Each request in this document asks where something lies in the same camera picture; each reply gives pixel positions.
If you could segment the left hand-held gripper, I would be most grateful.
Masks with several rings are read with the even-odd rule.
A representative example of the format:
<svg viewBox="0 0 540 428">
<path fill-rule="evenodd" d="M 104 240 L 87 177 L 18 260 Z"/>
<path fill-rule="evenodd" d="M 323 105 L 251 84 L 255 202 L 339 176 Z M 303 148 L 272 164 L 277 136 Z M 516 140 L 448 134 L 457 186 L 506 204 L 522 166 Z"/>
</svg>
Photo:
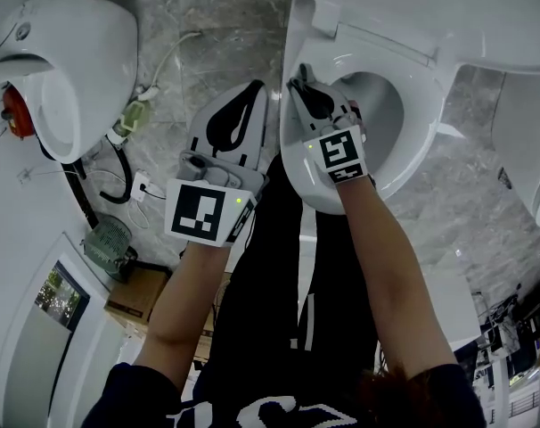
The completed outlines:
<svg viewBox="0 0 540 428">
<path fill-rule="evenodd" d="M 235 243 L 267 184 L 258 168 L 267 106 L 265 82 L 256 79 L 196 113 L 167 184 L 166 235 L 215 247 Z"/>
</svg>

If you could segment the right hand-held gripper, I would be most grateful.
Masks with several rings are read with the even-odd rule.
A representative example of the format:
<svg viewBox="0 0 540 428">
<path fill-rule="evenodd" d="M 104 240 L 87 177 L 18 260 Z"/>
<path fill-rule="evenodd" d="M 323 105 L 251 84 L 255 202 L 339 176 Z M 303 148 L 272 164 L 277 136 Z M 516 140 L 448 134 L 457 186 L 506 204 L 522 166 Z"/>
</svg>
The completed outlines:
<svg viewBox="0 0 540 428">
<path fill-rule="evenodd" d="M 293 105 L 303 130 L 303 145 L 315 165 L 341 184 L 369 175 L 359 126 L 350 121 L 348 99 L 338 89 L 315 81 L 308 63 L 299 77 L 288 81 Z"/>
</svg>

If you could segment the person's right hand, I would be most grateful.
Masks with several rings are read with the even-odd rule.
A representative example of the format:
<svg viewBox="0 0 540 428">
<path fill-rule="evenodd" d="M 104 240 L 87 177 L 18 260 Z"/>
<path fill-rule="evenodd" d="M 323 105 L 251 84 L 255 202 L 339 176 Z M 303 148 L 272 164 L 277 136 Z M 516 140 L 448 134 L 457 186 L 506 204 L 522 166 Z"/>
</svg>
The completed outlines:
<svg viewBox="0 0 540 428">
<path fill-rule="evenodd" d="M 350 108 L 350 121 L 353 125 L 359 126 L 360 134 L 361 134 L 361 141 L 364 144 L 366 142 L 367 136 L 366 136 L 366 129 L 365 125 L 362 119 L 362 114 L 360 112 L 359 106 L 357 101 L 349 100 L 348 105 Z"/>
</svg>

